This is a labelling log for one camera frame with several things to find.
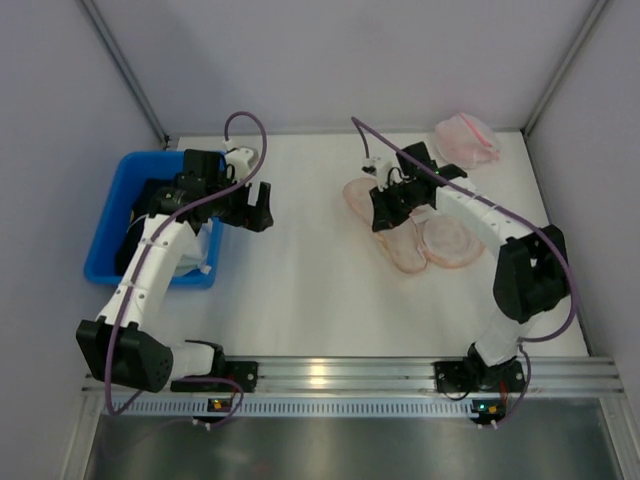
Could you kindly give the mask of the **floral mesh bra laundry bag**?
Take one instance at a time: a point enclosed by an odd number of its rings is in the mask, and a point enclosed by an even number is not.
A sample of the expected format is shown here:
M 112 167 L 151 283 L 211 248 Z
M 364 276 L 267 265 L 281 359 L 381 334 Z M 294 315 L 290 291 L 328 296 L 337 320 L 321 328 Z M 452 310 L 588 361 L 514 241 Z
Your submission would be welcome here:
M 459 220 L 430 206 L 415 209 L 400 226 L 370 235 L 399 271 L 415 275 L 429 264 L 464 268 L 476 261 L 484 244 Z

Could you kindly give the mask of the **black bra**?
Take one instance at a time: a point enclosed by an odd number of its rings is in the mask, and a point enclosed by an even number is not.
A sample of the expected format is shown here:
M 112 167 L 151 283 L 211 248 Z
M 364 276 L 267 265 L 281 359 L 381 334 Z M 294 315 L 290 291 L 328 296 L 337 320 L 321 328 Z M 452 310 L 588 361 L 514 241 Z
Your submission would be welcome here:
M 115 274 L 122 276 L 131 261 L 144 230 L 144 221 L 148 216 L 151 200 L 155 194 L 164 187 L 171 185 L 170 180 L 147 179 L 144 186 L 134 201 L 129 215 L 124 239 L 114 258 Z

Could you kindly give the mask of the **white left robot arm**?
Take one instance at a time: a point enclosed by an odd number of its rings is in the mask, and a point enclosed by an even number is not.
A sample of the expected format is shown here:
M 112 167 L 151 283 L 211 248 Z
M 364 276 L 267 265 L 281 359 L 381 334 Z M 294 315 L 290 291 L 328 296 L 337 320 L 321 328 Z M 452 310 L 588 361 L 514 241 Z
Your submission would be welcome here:
M 196 340 L 166 345 L 147 332 L 154 324 L 174 273 L 212 219 L 262 232 L 273 224 L 270 186 L 259 186 L 249 204 L 250 180 L 266 154 L 248 147 L 224 154 L 186 150 L 182 169 L 150 197 L 143 230 L 116 291 L 76 339 L 93 377 L 156 393 L 172 381 L 209 377 L 224 361 L 220 346 Z

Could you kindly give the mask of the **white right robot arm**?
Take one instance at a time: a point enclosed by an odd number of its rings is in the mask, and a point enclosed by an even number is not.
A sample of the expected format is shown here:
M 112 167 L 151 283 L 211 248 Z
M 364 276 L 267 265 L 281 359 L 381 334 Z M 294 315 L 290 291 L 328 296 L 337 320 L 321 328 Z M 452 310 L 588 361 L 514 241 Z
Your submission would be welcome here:
M 502 383 L 523 391 L 518 348 L 531 342 L 535 318 L 573 295 L 563 233 L 554 225 L 537 227 L 485 198 L 463 169 L 437 166 L 422 142 L 396 157 L 391 162 L 367 156 L 363 162 L 363 171 L 376 180 L 368 193 L 372 231 L 414 226 L 413 214 L 429 207 L 436 214 L 426 228 L 451 220 L 496 261 L 495 314 L 461 360 L 438 363 L 439 392 L 496 391 Z

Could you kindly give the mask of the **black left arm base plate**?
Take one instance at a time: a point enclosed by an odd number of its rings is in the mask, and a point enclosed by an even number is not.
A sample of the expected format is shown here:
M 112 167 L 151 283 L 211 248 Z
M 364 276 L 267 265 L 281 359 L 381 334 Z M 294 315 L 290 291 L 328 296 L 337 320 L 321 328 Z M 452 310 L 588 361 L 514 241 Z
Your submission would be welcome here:
M 254 361 L 225 361 L 210 373 L 172 381 L 170 390 L 179 393 L 245 393 L 255 391 L 258 363 Z

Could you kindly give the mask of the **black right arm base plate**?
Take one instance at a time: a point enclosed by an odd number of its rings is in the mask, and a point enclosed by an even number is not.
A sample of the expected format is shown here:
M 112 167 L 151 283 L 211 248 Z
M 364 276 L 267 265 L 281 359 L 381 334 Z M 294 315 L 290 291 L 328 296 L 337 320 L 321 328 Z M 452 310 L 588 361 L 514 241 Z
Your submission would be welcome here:
M 438 393 L 456 397 L 471 393 L 521 393 L 526 375 L 517 360 L 494 367 L 473 364 L 469 359 L 434 364 Z

